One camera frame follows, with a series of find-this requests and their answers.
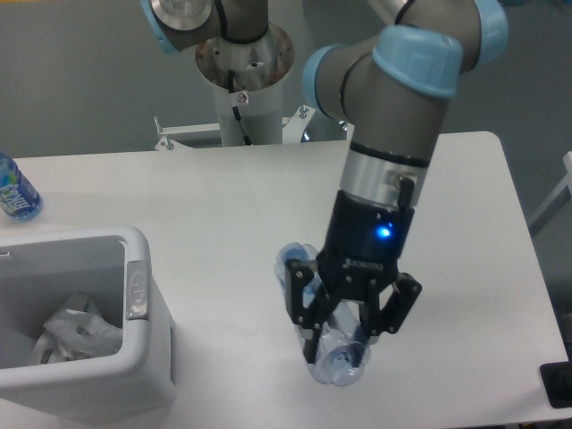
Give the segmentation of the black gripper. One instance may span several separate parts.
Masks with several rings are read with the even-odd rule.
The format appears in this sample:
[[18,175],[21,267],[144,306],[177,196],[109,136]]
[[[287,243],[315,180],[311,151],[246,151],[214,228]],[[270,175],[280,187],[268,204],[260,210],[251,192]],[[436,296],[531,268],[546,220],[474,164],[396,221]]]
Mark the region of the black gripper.
[[308,363],[316,362],[323,325],[332,312],[330,298],[362,303],[359,320],[369,344],[384,332],[399,331],[422,291],[412,275],[398,274],[414,213],[410,190],[400,191],[397,205],[390,208],[340,190],[317,258],[318,272],[314,260],[286,261],[286,309],[301,330]]

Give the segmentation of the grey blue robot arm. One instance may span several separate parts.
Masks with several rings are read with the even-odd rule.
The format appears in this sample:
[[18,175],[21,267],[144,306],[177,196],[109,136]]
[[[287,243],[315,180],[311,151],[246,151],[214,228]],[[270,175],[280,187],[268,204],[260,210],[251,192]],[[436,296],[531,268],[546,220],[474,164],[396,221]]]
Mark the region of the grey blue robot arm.
[[[281,109],[254,99],[282,81],[293,59],[267,2],[145,1],[142,9],[160,47],[194,47],[201,73],[223,92],[225,146],[282,141]],[[421,287],[398,261],[449,102],[462,73],[507,45],[496,1],[385,1],[376,9],[380,35],[321,48],[302,73],[307,103],[354,128],[323,249],[285,265],[287,310],[311,364],[341,302],[358,304],[366,340],[396,332],[408,315]]]

